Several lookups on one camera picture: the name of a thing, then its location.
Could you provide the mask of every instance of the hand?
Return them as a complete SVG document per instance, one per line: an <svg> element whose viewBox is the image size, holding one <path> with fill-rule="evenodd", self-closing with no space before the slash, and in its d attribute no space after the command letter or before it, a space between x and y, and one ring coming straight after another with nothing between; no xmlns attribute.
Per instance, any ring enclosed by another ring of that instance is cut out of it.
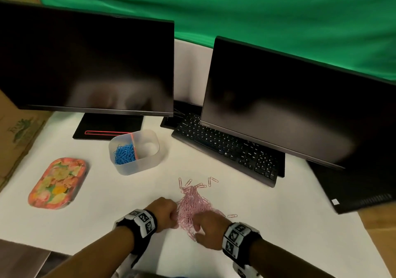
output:
<svg viewBox="0 0 396 278"><path fill-rule="evenodd" d="M197 213L192 218L194 229L198 232L201 227L205 235L196 233L197 242L208 249L221 250L223 236L231 221L213 211Z"/></svg>
<svg viewBox="0 0 396 278"><path fill-rule="evenodd" d="M146 210L151 211L157 219L157 233L164 229L179 227L177 224L177 204L170 199L160 197L148 205Z"/></svg>

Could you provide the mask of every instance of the plastic container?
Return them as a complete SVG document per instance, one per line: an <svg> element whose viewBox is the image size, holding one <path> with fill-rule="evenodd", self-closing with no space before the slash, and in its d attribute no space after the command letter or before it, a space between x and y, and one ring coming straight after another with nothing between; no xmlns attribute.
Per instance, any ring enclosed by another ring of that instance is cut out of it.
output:
<svg viewBox="0 0 396 278"><path fill-rule="evenodd" d="M29 205L45 209L59 209L76 197L87 174L84 160L59 158L44 172L28 197Z"/></svg>
<svg viewBox="0 0 396 278"><path fill-rule="evenodd" d="M137 160L121 165L116 164L114 152L117 147L131 143ZM117 171L124 176L150 169L161 162L160 143L152 130L141 130L114 137L110 140L108 152L111 162Z"/></svg>

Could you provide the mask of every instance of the black wristband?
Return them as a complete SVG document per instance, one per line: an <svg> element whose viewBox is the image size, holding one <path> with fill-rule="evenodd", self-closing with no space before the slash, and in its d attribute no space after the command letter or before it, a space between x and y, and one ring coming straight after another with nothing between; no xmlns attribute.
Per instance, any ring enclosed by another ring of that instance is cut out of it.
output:
<svg viewBox="0 0 396 278"><path fill-rule="evenodd" d="M132 231L135 245L131 254L141 256L157 230L157 219L151 211L136 209L117 221L116 226L126 226Z"/></svg>
<svg viewBox="0 0 396 278"><path fill-rule="evenodd" d="M223 252L237 265L244 268L245 265L250 265L250 246L258 239L262 239L258 230L244 223L232 223L223 236Z"/></svg>

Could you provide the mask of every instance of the green fabric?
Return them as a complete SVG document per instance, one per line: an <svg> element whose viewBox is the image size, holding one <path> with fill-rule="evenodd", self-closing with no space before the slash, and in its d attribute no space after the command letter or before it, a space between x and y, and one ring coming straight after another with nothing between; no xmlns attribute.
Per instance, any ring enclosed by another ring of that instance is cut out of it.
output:
<svg viewBox="0 0 396 278"><path fill-rule="evenodd" d="M175 21L175 37L217 35L396 80L396 0L42 0Z"/></svg>

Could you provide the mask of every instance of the person's left hand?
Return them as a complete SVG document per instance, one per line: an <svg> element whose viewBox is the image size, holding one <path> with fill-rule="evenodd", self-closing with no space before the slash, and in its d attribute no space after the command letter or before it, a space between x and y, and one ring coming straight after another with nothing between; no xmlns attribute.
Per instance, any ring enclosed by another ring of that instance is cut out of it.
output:
<svg viewBox="0 0 396 278"><path fill-rule="evenodd" d="M160 197L148 205L146 210L151 211L157 218L157 233L164 229L179 227L177 224L177 204L170 199Z"/></svg>

